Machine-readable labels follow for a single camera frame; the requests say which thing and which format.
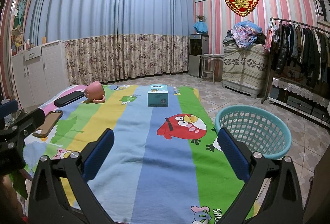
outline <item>angry birds bedspread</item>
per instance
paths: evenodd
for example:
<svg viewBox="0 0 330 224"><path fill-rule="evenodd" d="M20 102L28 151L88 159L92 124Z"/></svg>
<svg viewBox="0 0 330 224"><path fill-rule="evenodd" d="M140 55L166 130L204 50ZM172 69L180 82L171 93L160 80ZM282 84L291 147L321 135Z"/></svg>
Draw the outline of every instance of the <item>angry birds bedspread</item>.
<svg viewBox="0 0 330 224"><path fill-rule="evenodd" d="M95 141L106 128L114 146L88 182L111 218L131 224L215 224L243 182L217 143L214 124L196 89L168 87L168 107L148 107L149 86L104 86L106 102L83 97L63 108L54 100L86 86L71 86L41 106L63 110L47 138L29 136L23 156L33 175L40 156L66 158ZM71 205L78 207L67 180Z"/></svg>

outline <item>silver bolt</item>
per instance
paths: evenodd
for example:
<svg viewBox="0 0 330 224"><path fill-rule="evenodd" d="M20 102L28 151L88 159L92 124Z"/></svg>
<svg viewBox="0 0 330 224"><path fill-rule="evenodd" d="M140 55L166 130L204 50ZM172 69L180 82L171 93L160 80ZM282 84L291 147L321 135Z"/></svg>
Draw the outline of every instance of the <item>silver bolt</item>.
<svg viewBox="0 0 330 224"><path fill-rule="evenodd" d="M284 160L287 162L287 163L290 163L292 161L291 157L289 156L284 156Z"/></svg>
<svg viewBox="0 0 330 224"><path fill-rule="evenodd" d="M42 162L47 161L47 159L48 159L47 155L43 155L43 156L40 157L40 161L42 161Z"/></svg>
<svg viewBox="0 0 330 224"><path fill-rule="evenodd" d="M9 142L8 145L7 145L7 147L8 147L9 149L14 148L14 146L15 146L15 144L14 144L13 142Z"/></svg>
<svg viewBox="0 0 330 224"><path fill-rule="evenodd" d="M256 159L260 159L262 157L262 154L260 152L254 152L253 153L253 157L256 158Z"/></svg>
<svg viewBox="0 0 330 224"><path fill-rule="evenodd" d="M72 153L70 154L70 157L71 157L72 159L78 158L78 157L79 157L79 152L76 152L76 151L72 152Z"/></svg>

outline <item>mug handle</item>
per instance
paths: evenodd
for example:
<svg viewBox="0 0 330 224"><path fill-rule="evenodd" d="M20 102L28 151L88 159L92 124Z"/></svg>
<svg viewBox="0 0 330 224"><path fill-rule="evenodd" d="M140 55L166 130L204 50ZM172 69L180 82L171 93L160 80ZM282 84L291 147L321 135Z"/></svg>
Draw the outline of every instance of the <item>mug handle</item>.
<svg viewBox="0 0 330 224"><path fill-rule="evenodd" d="M98 103L104 103L105 102L105 96L103 95L103 97L102 97L102 99L101 100L97 100L97 99L94 99L93 100L93 103L96 103L96 104L98 104Z"/></svg>

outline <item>cabinet door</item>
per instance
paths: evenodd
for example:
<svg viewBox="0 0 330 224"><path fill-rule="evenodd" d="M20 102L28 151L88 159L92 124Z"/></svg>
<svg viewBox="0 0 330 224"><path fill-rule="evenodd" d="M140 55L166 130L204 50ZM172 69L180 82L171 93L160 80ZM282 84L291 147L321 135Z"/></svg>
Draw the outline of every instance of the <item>cabinet door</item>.
<svg viewBox="0 0 330 224"><path fill-rule="evenodd" d="M41 56L29 59L26 63L32 96L36 105L50 99Z"/></svg>
<svg viewBox="0 0 330 224"><path fill-rule="evenodd" d="M62 59L59 43L45 45L41 51L49 96L53 98L68 87L67 71L63 66L65 59Z"/></svg>
<svg viewBox="0 0 330 224"><path fill-rule="evenodd" d="M34 106L34 100L32 97L29 78L27 76L27 70L23 59L24 55L16 55L12 58L12 67L14 74L14 83L16 91L19 97L19 103L22 109Z"/></svg>

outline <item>lace tablecloth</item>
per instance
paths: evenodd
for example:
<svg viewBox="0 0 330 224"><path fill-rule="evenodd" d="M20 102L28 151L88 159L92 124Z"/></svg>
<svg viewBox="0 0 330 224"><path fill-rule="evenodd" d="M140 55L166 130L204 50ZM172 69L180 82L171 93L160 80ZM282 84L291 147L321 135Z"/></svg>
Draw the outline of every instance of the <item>lace tablecloth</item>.
<svg viewBox="0 0 330 224"><path fill-rule="evenodd" d="M293 83L288 83L288 82L281 81L277 78L273 78L273 85L276 86L276 87L280 87L280 88L282 88L286 91L298 94L298 95L300 95L304 98L307 98L309 100L312 100L312 101L320 104L321 106L323 106L325 108L327 108L328 105L329 105L329 99L323 98L320 95L314 94L311 91L309 91L305 88L302 88L298 85L295 85Z"/></svg>

